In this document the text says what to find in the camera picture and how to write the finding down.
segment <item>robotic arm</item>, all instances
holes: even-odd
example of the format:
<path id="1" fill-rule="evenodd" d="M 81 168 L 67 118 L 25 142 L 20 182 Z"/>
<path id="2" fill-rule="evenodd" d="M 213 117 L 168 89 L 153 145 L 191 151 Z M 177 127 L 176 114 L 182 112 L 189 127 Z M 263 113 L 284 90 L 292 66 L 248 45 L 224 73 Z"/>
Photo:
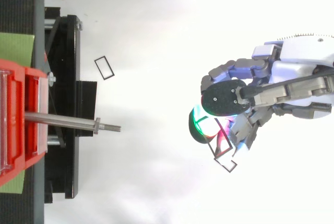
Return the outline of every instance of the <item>robotic arm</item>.
<path id="1" fill-rule="evenodd" d="M 201 105 L 189 115 L 191 135 L 231 172 L 273 114 L 315 119 L 331 113 L 333 62 L 331 36 L 296 34 L 257 46 L 252 59 L 228 61 L 203 77 Z"/>

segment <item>red plastic bin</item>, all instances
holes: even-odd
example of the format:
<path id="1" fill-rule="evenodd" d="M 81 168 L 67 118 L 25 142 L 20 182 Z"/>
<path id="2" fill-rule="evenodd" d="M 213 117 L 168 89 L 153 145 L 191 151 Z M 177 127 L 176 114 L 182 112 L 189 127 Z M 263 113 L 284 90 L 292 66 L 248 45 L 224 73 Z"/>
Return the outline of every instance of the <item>red plastic bin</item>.
<path id="1" fill-rule="evenodd" d="M 25 111 L 48 113 L 49 80 L 45 73 L 26 68 Z M 47 125 L 25 123 L 26 168 L 38 162 L 47 151 Z"/>
<path id="2" fill-rule="evenodd" d="M 24 98 L 25 68 L 0 60 L 0 186 L 26 167 Z"/>

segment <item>bolt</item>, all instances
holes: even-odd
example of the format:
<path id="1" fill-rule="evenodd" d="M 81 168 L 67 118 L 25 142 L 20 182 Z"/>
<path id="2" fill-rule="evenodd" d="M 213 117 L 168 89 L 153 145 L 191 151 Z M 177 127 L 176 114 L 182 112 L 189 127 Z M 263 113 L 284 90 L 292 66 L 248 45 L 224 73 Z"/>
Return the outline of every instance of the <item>bolt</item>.
<path id="1" fill-rule="evenodd" d="M 49 79 L 49 86 L 52 87 L 53 83 L 57 81 L 56 77 L 53 76 L 53 72 L 49 72 L 47 75 L 47 78 Z"/>
<path id="2" fill-rule="evenodd" d="M 82 31 L 84 29 L 84 27 L 83 27 L 84 25 L 83 25 L 82 21 L 78 21 L 77 26 L 78 26 L 79 31 Z"/>
<path id="3" fill-rule="evenodd" d="M 100 124 L 99 129 L 100 130 L 113 131 L 113 132 L 120 132 L 122 127 L 121 126 L 115 126 L 115 125 L 108 125 L 108 124 Z"/>

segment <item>gray metal bar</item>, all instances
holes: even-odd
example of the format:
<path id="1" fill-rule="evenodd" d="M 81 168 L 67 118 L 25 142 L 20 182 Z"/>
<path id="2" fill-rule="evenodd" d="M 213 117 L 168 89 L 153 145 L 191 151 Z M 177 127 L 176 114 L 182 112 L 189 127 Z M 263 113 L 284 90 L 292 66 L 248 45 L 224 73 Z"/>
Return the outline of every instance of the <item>gray metal bar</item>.
<path id="1" fill-rule="evenodd" d="M 87 120 L 87 119 L 54 115 L 54 114 L 25 112 L 25 120 L 53 126 L 62 126 L 74 129 L 89 130 L 89 131 L 94 131 L 95 134 L 98 133 L 99 129 L 114 131 L 114 132 L 121 131 L 120 126 L 102 124 L 100 123 L 99 118 L 97 118 L 97 120 L 94 121 L 94 120 Z"/>

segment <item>white backdrop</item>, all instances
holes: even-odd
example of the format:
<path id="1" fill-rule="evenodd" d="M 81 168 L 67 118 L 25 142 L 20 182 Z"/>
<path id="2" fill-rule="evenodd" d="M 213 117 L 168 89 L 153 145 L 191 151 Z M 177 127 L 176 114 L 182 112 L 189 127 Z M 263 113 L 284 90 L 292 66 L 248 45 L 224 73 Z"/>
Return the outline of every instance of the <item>white backdrop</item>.
<path id="1" fill-rule="evenodd" d="M 188 132 L 203 75 L 267 40 L 334 34 L 332 0 L 45 3 L 83 21 L 81 79 L 98 81 L 96 116 L 123 127 L 80 140 L 79 194 L 54 195 L 45 223 L 334 223 L 332 116 L 274 116 L 232 174 Z"/>

